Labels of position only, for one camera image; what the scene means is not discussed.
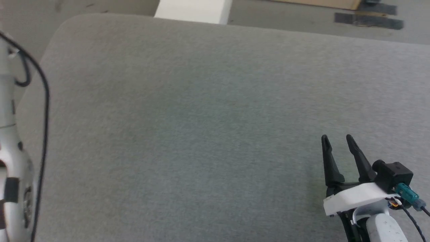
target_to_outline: gray felt surface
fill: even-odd
[[[430,46],[95,14],[64,23],[38,241],[345,241],[321,135],[400,161],[430,202]],[[43,89],[18,107],[40,159]],[[411,211],[429,234],[430,220]],[[409,241],[419,236],[393,212]]]

